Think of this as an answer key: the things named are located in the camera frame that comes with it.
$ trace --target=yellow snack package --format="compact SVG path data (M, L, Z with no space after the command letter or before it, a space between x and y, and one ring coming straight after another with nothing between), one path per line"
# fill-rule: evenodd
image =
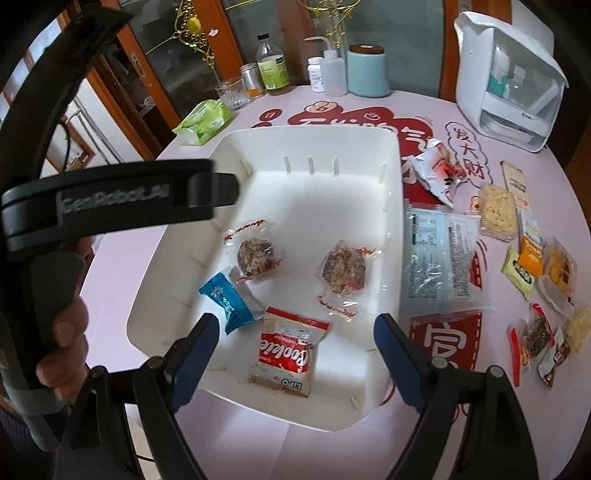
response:
M511 280L511 283L515 285L524 298L528 300L531 293L534 291L535 277L530 275L529 272L525 271L517 264L518 257L519 254L516 250L514 250L512 246L509 246L501 272Z
M539 277L544 272L542 240L538 223L526 210L519 210L519 237L521 238L518 265Z

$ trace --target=plastic wrapper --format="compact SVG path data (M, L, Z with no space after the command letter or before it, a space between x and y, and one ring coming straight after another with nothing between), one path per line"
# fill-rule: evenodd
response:
M265 313L246 284L236 282L239 275L237 268L227 267L199 289L200 294L208 296L224 309L226 335L260 319Z
M531 214L530 196L525 186L523 171L506 160L501 161L501 168L503 169L507 191L515 198L515 206L518 210L525 210Z
M276 227L264 219L253 220L224 234L226 255L237 265L238 282L252 280L279 266L283 253L277 250Z
M507 335L511 346L513 384L521 385L524 375L529 374L547 349L554 345L554 337L548 319L539 304L531 306L533 318L526 322L519 319L509 325Z
M493 308L470 282L478 222L477 216L406 208L401 317Z
M371 263L381 253L368 247L353 247L339 242L324 258L318 278L325 286L325 292L318 296L318 302L326 307L329 314L353 319L365 310L366 286Z
M173 129L182 145L205 145L232 120L221 100L204 100Z
M517 237L517 210L513 195L502 188L484 183L480 198L480 232L482 235L510 242Z
M591 330L591 308L586 303L575 302L573 318L564 327L571 350L579 354Z
M518 258L519 254L517 251L512 246L509 246L501 271L519 289L525 299L528 300L534 291L535 277L519 265Z
M577 263L556 238L545 239L544 275L540 290L552 306L567 318L574 313L573 296L577 287Z
M407 157L419 182L445 205L453 208L456 187L467 180L466 170L437 138L427 140L427 149L420 155Z
M566 341L562 328L558 327L554 334L554 345L548 348L544 358L538 365L538 372L548 390L551 390L554 385L556 369L563 364L569 354L570 346Z
M286 392L310 395L314 346L330 323L269 307L265 313L255 382Z
M519 210L519 238L517 263L534 277L539 277L543 273L544 266L542 239L538 222L526 210Z
M531 372L531 358L525 346L524 337L527 333L527 322L519 319L509 325L507 335L511 346L511 365L513 369L513 384L521 385L521 379Z

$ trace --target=table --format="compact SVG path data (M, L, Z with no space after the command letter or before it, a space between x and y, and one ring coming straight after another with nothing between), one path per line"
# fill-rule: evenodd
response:
M534 216L543 234L554 235L579 262L576 298L591 294L591 237L572 188L549 149L531 154L476 134L454 103L406 92L383 99L351 94L327 100L309 87L254 101L203 147L172 142L161 159L207 157L219 140L236 129L286 124L357 124L389 128L398 134L401 155L418 153L425 140L436 137L457 155L469 173L454 198L456 210L470 208L483 181L504 185L501 160L523 169ZM430 200L403 163L405 195ZM89 365L110 371L136 368L146 356L126 336L126 321L150 259L165 227L106 235L86 277L82 296L90 312L87 336ZM484 371L491 364L511 375L506 329L519 317L528 318L528 303L501 274L507 244L484 237L478 249L482 287L496 307L482 318L435 324L412 330L430 353L446 356L462 368ZM564 320L537 291L531 301L541 303L553 327ZM540 478L553 479L570 459L591 408L591 345L569 357L558 370L554 388L547 391L537 373L517 389L533 439ZM461 440L465 413L458 411L436 477L447 478ZM395 393L392 400L354 426L322 433L265 417L198 390L177 414L178 423L208 478L241 480L302 477L324 479L383 479L394 465L417 421L415 411Z

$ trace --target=metal can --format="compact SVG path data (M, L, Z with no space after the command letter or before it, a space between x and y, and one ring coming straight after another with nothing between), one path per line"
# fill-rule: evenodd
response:
M247 63L240 67L240 73L244 79L244 86L251 98L259 98L265 95L265 84L262 82L261 74L256 63Z

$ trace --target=glass bottle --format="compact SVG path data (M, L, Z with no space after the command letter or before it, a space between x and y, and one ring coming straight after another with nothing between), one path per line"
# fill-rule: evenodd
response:
M256 63L261 71L262 81L270 95L283 95L291 90L290 74L285 57L279 47L269 41L269 34L259 35Z

